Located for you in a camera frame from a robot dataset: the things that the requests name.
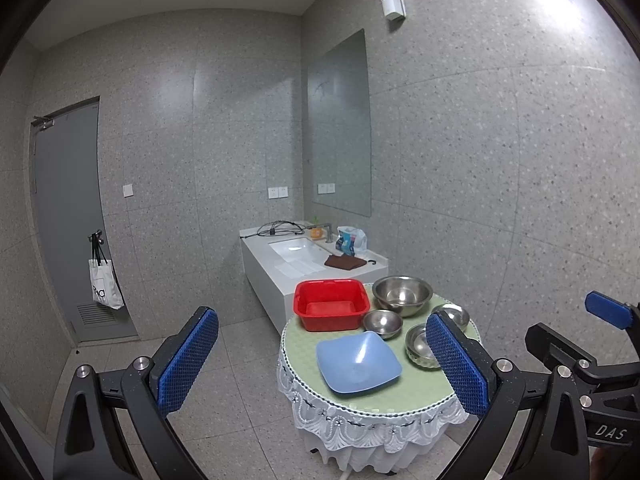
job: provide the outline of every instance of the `green tablecloth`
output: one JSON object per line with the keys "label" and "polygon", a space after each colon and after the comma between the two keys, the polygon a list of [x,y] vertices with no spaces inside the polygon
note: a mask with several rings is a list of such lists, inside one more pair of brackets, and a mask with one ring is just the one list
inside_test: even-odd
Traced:
{"label": "green tablecloth", "polygon": [[[379,308],[378,302],[372,296],[370,286],[365,288],[371,307]],[[369,413],[406,413],[421,410],[449,397],[453,389],[442,370],[425,370],[409,361],[404,350],[404,335],[412,326],[424,325],[431,310],[444,303],[450,302],[434,294],[428,307],[421,314],[404,318],[404,325],[399,335],[386,341],[402,365],[402,374],[395,383],[363,394],[348,396],[337,394],[326,385],[316,363],[316,344],[319,341],[357,334],[364,329],[344,332],[307,332],[300,318],[294,316],[282,332],[281,345],[292,371],[318,396],[330,402],[351,410]],[[480,340],[478,329],[473,322],[469,323],[465,335]]]}

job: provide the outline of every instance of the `white tote bag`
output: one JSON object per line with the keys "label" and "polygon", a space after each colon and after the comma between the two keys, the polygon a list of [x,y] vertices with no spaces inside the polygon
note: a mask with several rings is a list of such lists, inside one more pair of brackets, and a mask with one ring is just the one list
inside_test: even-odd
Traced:
{"label": "white tote bag", "polygon": [[97,239],[92,239],[92,246],[93,257],[89,260],[89,275],[94,289],[94,301],[117,310],[124,305],[124,300],[113,263],[105,259]]}

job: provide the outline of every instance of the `light blue plastic plate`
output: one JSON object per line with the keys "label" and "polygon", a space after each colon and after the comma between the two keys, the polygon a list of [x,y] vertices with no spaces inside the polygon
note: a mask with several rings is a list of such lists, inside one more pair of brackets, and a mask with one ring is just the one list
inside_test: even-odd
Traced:
{"label": "light blue plastic plate", "polygon": [[339,394],[370,390],[402,373],[393,350],[375,332],[321,341],[316,359],[327,385]]}

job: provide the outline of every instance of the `brown towel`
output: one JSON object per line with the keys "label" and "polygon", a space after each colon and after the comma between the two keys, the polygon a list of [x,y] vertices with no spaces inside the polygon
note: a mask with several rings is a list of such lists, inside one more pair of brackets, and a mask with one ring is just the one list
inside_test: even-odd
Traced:
{"label": "brown towel", "polygon": [[342,256],[334,256],[332,254],[326,259],[324,264],[327,267],[335,267],[336,269],[353,270],[367,265],[367,261],[362,258],[356,258],[355,256],[349,256],[348,254],[343,254]]}

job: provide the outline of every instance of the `bag handle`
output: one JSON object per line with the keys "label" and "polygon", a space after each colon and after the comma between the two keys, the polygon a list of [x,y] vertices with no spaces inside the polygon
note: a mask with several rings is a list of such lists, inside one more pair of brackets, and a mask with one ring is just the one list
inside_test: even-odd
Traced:
{"label": "bag handle", "polygon": [[91,235],[91,258],[98,262],[98,266],[100,266],[100,252],[100,242],[98,241],[97,235],[94,233]]}

